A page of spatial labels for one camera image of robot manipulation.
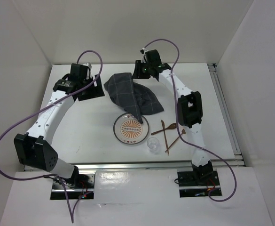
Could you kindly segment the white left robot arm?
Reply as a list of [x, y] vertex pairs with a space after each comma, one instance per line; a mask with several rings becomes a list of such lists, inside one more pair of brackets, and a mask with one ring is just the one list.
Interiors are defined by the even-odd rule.
[[59, 79], [54, 87], [47, 110], [43, 111], [25, 134], [17, 134], [14, 145], [19, 162], [60, 176], [69, 188], [88, 179], [78, 167], [58, 157], [51, 146], [54, 134], [67, 111], [76, 101], [104, 96], [101, 79], [91, 75], [91, 64], [71, 64], [70, 73]]

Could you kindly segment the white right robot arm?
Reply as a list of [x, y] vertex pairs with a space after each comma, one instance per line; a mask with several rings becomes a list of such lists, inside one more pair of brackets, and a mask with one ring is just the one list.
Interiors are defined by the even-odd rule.
[[192, 151], [192, 179], [201, 185], [212, 175], [212, 162], [204, 151], [205, 144], [202, 134], [202, 97], [200, 92], [192, 91], [172, 72], [169, 64], [163, 63], [159, 52], [142, 49], [142, 60], [135, 61], [134, 79], [155, 78], [173, 92], [175, 100], [176, 121], [186, 131], [182, 134]]

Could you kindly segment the copper knife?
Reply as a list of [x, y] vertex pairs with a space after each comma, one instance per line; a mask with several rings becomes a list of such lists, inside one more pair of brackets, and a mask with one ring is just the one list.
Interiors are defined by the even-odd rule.
[[163, 120], [161, 120], [161, 124], [162, 124], [162, 129], [163, 129], [163, 134], [164, 134], [164, 140], [165, 140], [165, 153], [167, 153], [167, 155], [169, 156], [169, 147], [168, 147], [168, 142], [167, 142], [167, 137], [166, 137], [166, 127], [165, 127], [165, 122]]

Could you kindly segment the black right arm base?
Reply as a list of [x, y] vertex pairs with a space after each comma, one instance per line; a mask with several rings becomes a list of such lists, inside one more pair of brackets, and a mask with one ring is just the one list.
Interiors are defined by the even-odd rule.
[[211, 192], [211, 196], [222, 196], [220, 181], [217, 171], [204, 178], [197, 179], [192, 171], [179, 171], [174, 183], [179, 186], [181, 198], [205, 197]]

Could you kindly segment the dark grey checked cloth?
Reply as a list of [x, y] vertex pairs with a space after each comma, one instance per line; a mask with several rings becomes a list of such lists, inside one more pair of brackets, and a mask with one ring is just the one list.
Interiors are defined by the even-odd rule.
[[143, 123], [143, 115], [154, 115], [164, 111], [156, 95], [147, 87], [135, 83], [131, 73], [115, 73], [104, 88], [111, 101], [133, 115], [139, 123]]

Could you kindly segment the copper spoon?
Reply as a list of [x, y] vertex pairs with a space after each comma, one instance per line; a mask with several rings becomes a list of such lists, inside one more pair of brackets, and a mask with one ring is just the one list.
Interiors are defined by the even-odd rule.
[[165, 130], [172, 130], [172, 129], [176, 129], [177, 125], [176, 123], [172, 123], [171, 125], [169, 125], [168, 127], [164, 128], [164, 129], [161, 129], [161, 130], [158, 130], [158, 131], [155, 131], [155, 132], [152, 132], [151, 135], [155, 135], [155, 134], [158, 134], [160, 132], [163, 132]]

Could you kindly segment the orange patterned white plate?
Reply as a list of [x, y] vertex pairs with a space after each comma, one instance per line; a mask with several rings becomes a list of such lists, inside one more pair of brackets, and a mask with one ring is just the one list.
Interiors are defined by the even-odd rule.
[[130, 113], [120, 115], [114, 122], [113, 133], [118, 141], [126, 145], [143, 142], [149, 134], [149, 123], [145, 117], [139, 121]]

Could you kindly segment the clear plastic cup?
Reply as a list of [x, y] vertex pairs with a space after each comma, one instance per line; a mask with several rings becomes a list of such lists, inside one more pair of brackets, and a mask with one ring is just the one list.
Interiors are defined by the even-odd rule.
[[160, 142], [155, 137], [151, 137], [147, 140], [147, 147], [152, 154], [159, 154], [160, 152]]

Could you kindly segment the copper fork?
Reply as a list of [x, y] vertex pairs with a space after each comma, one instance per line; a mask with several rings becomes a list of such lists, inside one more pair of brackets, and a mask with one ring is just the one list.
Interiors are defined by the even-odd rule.
[[183, 129], [180, 135], [167, 147], [167, 149], [165, 150], [165, 153], [169, 154], [169, 149], [175, 145], [175, 143], [180, 139], [180, 136], [182, 136], [183, 134], [186, 134], [185, 129]]

